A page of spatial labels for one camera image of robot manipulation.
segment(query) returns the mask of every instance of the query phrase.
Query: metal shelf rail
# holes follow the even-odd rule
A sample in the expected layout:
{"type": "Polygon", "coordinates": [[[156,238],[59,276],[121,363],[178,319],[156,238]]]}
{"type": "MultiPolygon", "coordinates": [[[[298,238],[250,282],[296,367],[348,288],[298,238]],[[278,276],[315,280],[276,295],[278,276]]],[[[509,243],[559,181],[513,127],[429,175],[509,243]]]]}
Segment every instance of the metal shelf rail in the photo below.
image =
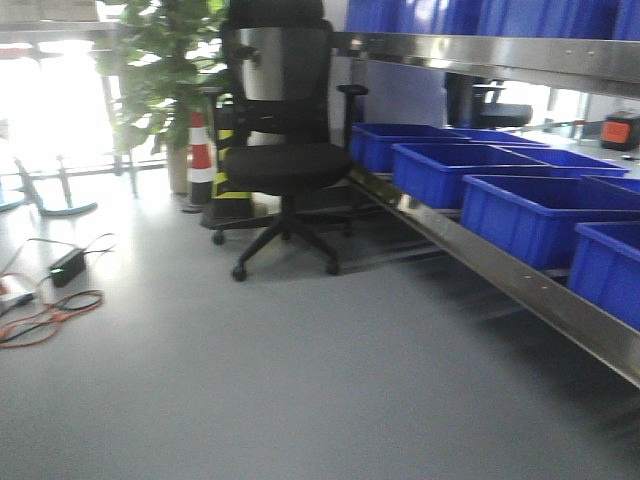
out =
{"type": "Polygon", "coordinates": [[[337,55],[640,98],[640,42],[335,32],[337,55]]]}
{"type": "Polygon", "coordinates": [[[587,302],[553,278],[356,167],[355,186],[567,338],[640,388],[640,332],[587,302]]]}
{"type": "MultiPolygon", "coordinates": [[[[640,42],[336,32],[339,56],[640,98],[640,42]]],[[[355,168],[356,187],[640,388],[640,332],[462,227],[355,168]]]]}

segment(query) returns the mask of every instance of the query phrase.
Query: chair base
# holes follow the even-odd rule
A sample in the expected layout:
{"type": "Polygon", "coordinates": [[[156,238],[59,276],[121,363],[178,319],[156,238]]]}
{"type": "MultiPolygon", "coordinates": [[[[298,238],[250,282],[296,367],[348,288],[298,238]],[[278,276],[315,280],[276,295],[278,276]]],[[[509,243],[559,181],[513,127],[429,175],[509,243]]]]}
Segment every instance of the chair base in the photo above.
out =
{"type": "Polygon", "coordinates": [[[329,257],[326,272],[331,275],[337,275],[340,271],[340,266],[336,250],[322,240],[307,225],[335,225],[340,223],[345,224],[345,234],[350,234],[350,217],[343,215],[296,213],[293,197],[283,196],[280,200],[279,213],[220,223],[214,227],[216,231],[213,234],[212,241],[216,245],[222,245],[224,243],[225,230],[266,227],[258,238],[256,238],[238,258],[238,262],[231,272],[232,277],[237,281],[246,279],[247,272],[245,263],[278,235],[281,235],[285,240],[291,238],[291,235],[297,235],[311,246],[320,250],[329,257]]]}

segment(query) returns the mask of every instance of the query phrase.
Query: wall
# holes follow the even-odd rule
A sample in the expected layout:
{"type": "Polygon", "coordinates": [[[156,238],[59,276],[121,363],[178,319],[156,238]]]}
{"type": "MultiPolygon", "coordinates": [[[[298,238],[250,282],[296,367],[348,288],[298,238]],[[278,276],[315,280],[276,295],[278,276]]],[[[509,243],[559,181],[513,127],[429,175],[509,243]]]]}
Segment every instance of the wall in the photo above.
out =
{"type": "MultiPolygon", "coordinates": [[[[336,31],[343,31],[348,0],[324,0],[325,17],[336,31]]],[[[342,95],[335,86],[351,82],[351,59],[335,57],[332,66],[331,125],[341,128],[344,112],[342,95]]],[[[425,68],[367,62],[358,81],[369,88],[365,100],[365,120],[383,123],[445,122],[444,73],[425,68]]]]}

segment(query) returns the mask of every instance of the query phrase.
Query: plant pot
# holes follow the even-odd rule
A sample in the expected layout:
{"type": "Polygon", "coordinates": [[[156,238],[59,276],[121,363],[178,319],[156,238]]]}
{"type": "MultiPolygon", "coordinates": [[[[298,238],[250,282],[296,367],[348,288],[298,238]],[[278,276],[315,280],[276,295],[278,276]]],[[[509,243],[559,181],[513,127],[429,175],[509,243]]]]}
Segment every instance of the plant pot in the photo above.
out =
{"type": "Polygon", "coordinates": [[[187,155],[189,147],[174,147],[167,145],[167,172],[169,174],[169,188],[172,193],[186,195],[189,191],[187,180],[187,155]]]}

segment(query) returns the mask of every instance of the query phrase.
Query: chair headrest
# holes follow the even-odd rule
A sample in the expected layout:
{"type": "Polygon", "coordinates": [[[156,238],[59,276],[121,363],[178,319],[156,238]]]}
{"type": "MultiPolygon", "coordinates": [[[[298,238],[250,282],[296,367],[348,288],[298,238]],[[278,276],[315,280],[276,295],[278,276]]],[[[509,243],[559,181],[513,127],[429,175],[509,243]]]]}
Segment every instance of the chair headrest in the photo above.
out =
{"type": "Polygon", "coordinates": [[[229,22],[239,27],[304,24],[324,17],[322,0],[230,0],[229,22]]]}

